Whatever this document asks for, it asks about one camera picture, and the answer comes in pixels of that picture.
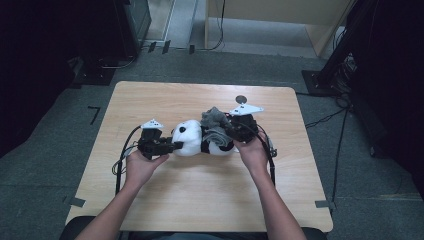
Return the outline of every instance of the cable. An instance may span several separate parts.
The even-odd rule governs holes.
[[[334,97],[329,95],[316,95],[316,94],[302,93],[302,92],[295,92],[295,94],[300,96],[308,96],[308,97]]]
[[[343,112],[344,110],[346,110],[346,109],[345,109],[345,108],[343,108],[343,109],[341,109],[341,110],[339,110],[339,111],[337,111],[337,112],[335,112],[335,113],[333,113],[333,114],[330,114],[330,115],[328,115],[328,116],[326,116],[326,117],[321,118],[320,120],[318,120],[318,121],[316,121],[316,122],[308,123],[308,124],[306,124],[306,125],[305,125],[305,127],[306,127],[306,128],[315,127],[316,125],[318,125],[318,124],[320,124],[320,123],[327,122],[327,121],[329,121],[332,117],[334,117],[334,116],[336,116],[337,114],[339,114],[339,113]]]
[[[137,143],[137,142],[134,142],[134,143],[133,143],[133,145],[131,145],[130,147],[126,148],[126,149],[125,149],[125,153],[127,153],[127,152],[129,152],[131,149],[133,149],[133,148],[137,147],[137,145],[135,145],[135,143]],[[116,163],[115,163],[115,164],[113,164],[113,166],[112,166],[112,173],[113,173],[113,175],[118,174],[117,166],[118,166],[119,162],[121,162],[121,161],[123,161],[123,160],[124,160],[124,159],[119,159],[118,161],[116,161]],[[122,173],[125,173],[125,167],[123,167],[123,168],[121,169],[121,174],[122,174]]]
[[[372,31],[373,31],[373,28],[374,28],[375,15],[376,15],[376,13],[377,13],[377,8],[378,8],[378,3],[379,3],[379,2],[380,2],[380,0],[377,0],[377,3],[375,4],[375,8],[374,8],[374,13],[373,13],[373,15],[372,15],[371,29],[370,29],[370,37],[369,37],[369,39],[368,39],[368,47],[367,47],[367,50],[369,50],[369,49],[370,49],[370,46],[371,46]]]
[[[338,179],[338,171],[339,171],[339,159],[340,159],[340,150],[341,150],[341,146],[342,146],[342,140],[343,140],[343,134],[344,134],[344,129],[345,129],[345,124],[346,124],[346,118],[347,118],[347,114],[349,113],[349,109],[343,109],[345,110],[345,115],[343,118],[343,124],[342,124],[342,130],[340,132],[340,138],[339,138],[339,143],[337,146],[337,153],[336,153],[336,166],[334,167],[334,181],[333,181],[333,193],[331,194],[331,202],[335,204],[334,200],[336,198],[336,193],[337,193],[337,179]],[[330,208],[330,215],[333,216],[333,209]]]
[[[274,165],[274,160],[272,159],[271,156],[271,151],[269,148],[269,137],[266,134],[265,130],[259,126],[258,124],[256,126],[258,126],[259,128],[261,128],[261,130],[263,131],[263,133],[265,134],[266,140],[267,142],[265,142],[261,136],[259,136],[259,134],[254,131],[252,128],[250,128],[249,126],[247,126],[246,124],[240,123],[240,122],[235,122],[236,124],[240,124],[241,126],[245,127],[247,130],[249,130],[251,133],[253,133],[255,135],[255,137],[257,137],[259,139],[259,141],[261,141],[262,143],[262,147],[264,148],[265,154],[267,155],[268,158],[268,162],[269,162],[269,171],[270,171],[270,175],[271,175],[271,180],[272,183],[275,186],[275,165]]]
[[[221,32],[221,37],[219,38],[218,43],[215,45],[215,47],[213,48],[209,48],[209,49],[204,49],[206,51],[212,51],[217,49],[224,41],[224,27],[223,27],[223,23],[224,23],[224,12],[225,12],[225,0],[222,2],[222,12],[221,12],[221,24],[219,24],[218,18],[217,18],[217,23],[218,23],[218,28]]]
[[[125,152],[128,150],[127,149],[128,142],[130,141],[132,135],[134,135],[134,133],[140,128],[141,128],[141,126],[137,126],[136,128],[134,128],[134,130],[132,130],[132,132],[130,133],[130,135],[127,138],[127,141],[125,141],[124,147],[123,147],[122,152],[121,152],[121,156],[119,157],[119,160],[117,162],[118,169],[116,170],[115,195],[119,193],[119,190],[121,190],[122,160],[124,160]]]
[[[333,51],[337,47],[337,45],[339,45],[339,38],[343,37],[345,34],[346,34],[346,28],[343,29],[343,31],[341,33],[339,33],[339,35],[337,36],[337,39],[336,39],[336,33],[334,33],[334,35],[333,35]]]

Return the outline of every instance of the wooden table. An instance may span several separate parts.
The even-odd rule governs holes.
[[[137,125],[155,118],[165,125],[162,136],[169,137],[178,123],[200,120],[213,106],[221,111],[237,107],[237,95],[265,108],[254,118],[278,149],[276,186],[300,225],[331,231],[329,209],[315,205],[325,195],[293,89],[177,83],[116,85],[75,196],[86,203],[72,206],[67,222],[97,215],[112,200],[116,178],[111,167]],[[258,192],[238,153],[171,154],[139,192],[121,230],[266,231]]]

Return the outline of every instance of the black cable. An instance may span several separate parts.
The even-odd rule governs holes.
[[[348,67],[349,57],[346,57],[346,59],[343,61],[343,63],[338,65],[338,77],[337,77],[337,86],[342,90],[342,92],[348,93],[351,91],[351,88],[347,85],[347,82],[351,79],[351,76],[353,74],[352,69]]]
[[[137,126],[136,128],[134,128],[134,130],[132,130],[132,132],[130,133],[130,135],[127,138],[127,141],[125,141],[124,147],[123,147],[122,152],[121,152],[121,156],[119,157],[119,160],[117,162],[118,163],[118,169],[116,170],[115,195],[119,193],[119,190],[121,190],[122,160],[124,160],[124,158],[125,158],[125,152],[127,151],[128,142],[130,141],[132,135],[134,135],[134,133],[140,128],[141,128],[140,126]]]
[[[299,96],[308,96],[308,97],[334,97],[329,95],[316,95],[316,94],[302,93],[302,92],[295,92],[295,94]]]
[[[125,152],[127,152],[127,151],[129,151],[129,150],[131,150],[131,149],[133,149],[133,148],[135,148],[135,147],[137,147],[137,145],[132,145],[132,146],[130,146],[130,147],[128,147],[128,148],[126,148],[126,149],[125,149]],[[121,161],[123,161],[123,160],[124,160],[124,159],[119,159],[118,161],[116,161],[116,163],[114,163],[114,164],[113,164],[113,166],[112,166],[112,173],[113,173],[113,175],[118,174],[117,166],[118,166],[119,162],[121,162]],[[125,167],[123,167],[123,168],[121,169],[121,174],[122,174],[122,173],[125,173]]]
[[[378,4],[380,3],[380,0],[377,0],[377,3],[375,4],[375,8],[374,8],[374,13],[372,15],[372,21],[371,21],[371,29],[370,29],[370,36],[368,39],[368,47],[367,47],[367,51],[370,49],[371,46],[371,39],[372,39],[372,31],[374,28],[374,22],[375,22],[375,15],[377,13],[377,8],[378,8]]]
[[[272,159],[272,156],[271,156],[271,152],[270,152],[270,149],[269,149],[269,138],[268,138],[268,135],[266,134],[265,130],[261,126],[256,125],[256,126],[260,127],[261,130],[263,131],[263,133],[265,134],[267,142],[265,142],[261,138],[261,136],[259,136],[259,134],[256,131],[254,131],[252,128],[250,128],[246,124],[239,123],[239,122],[234,122],[234,123],[240,124],[241,126],[245,127],[247,130],[249,130],[251,133],[253,133],[255,135],[255,137],[257,137],[259,139],[259,141],[261,141],[262,147],[264,148],[265,154],[267,155],[267,158],[268,158],[271,180],[272,180],[272,183],[275,186],[275,164],[274,164],[274,160]]]
[[[341,110],[339,110],[339,111],[337,111],[337,112],[335,112],[335,113],[333,113],[333,114],[330,114],[330,115],[328,115],[328,116],[326,116],[326,117],[321,118],[320,120],[318,120],[318,121],[316,121],[316,122],[308,123],[308,124],[306,124],[306,125],[305,125],[305,127],[306,127],[306,128],[315,127],[315,126],[316,126],[316,125],[318,125],[319,123],[327,122],[327,121],[328,121],[328,120],[330,120],[332,117],[334,117],[334,116],[336,116],[337,114],[339,114],[339,113],[343,112],[344,110],[346,110],[346,109],[345,109],[345,108],[343,108],[343,109],[341,109]]]
[[[334,33],[334,35],[333,35],[333,51],[336,48],[336,46],[339,45],[340,37],[344,36],[345,34],[346,34],[346,28],[343,29],[343,31],[341,33],[339,33],[339,35],[337,36],[337,39],[336,39],[336,33]]]
[[[215,45],[215,47],[205,49],[207,51],[212,51],[212,50],[217,49],[222,44],[222,42],[224,41],[224,27],[223,27],[223,23],[224,23],[224,12],[225,12],[225,0],[222,2],[221,25],[218,24],[218,28],[221,31],[221,37],[219,38],[219,41]]]
[[[345,129],[345,125],[346,125],[346,118],[347,118],[347,114],[349,113],[349,108],[345,108],[343,109],[345,110],[345,115],[343,118],[343,124],[342,124],[342,130],[340,132],[340,138],[339,138],[339,143],[337,146],[337,153],[336,153],[336,166],[334,167],[334,181],[333,181],[333,193],[331,194],[331,202],[335,204],[334,200],[336,198],[336,193],[337,193],[337,179],[338,179],[338,171],[339,171],[339,159],[340,159],[340,150],[341,150],[341,146],[342,146],[342,140],[343,140],[343,134],[344,134],[344,129]],[[330,208],[330,215],[333,216],[333,209]]]

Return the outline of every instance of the black tape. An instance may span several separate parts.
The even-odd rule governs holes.
[[[156,42],[152,42],[152,44],[150,44],[150,47],[149,47],[149,53],[151,53],[151,52],[153,52],[154,50],[155,50],[155,47],[156,47]]]
[[[85,200],[76,197],[66,196],[65,199],[63,199],[63,203],[82,208],[84,207]]]
[[[333,202],[328,202],[327,200],[315,201],[315,207],[336,209],[336,205]]]
[[[163,46],[162,54],[165,54],[169,50],[169,46],[171,45],[171,40],[165,42],[165,46]]]
[[[190,50],[188,51],[190,55],[194,53],[194,48],[194,45],[190,45]]]
[[[93,120],[91,120],[90,125],[93,125],[94,121],[96,121],[97,115],[99,115],[100,107],[92,107],[88,106],[89,109],[97,109],[96,114],[94,114]]]

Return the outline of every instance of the person's right hand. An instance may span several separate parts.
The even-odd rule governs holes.
[[[148,160],[140,150],[132,152],[126,161],[127,172],[124,187],[138,192],[149,181],[156,168],[164,163],[168,157],[169,155],[166,154],[154,160]]]
[[[260,132],[259,136],[266,141],[263,132]],[[234,145],[240,151],[241,159],[252,176],[268,173],[266,168],[268,159],[262,142],[257,137],[253,138],[249,143],[234,140]]]

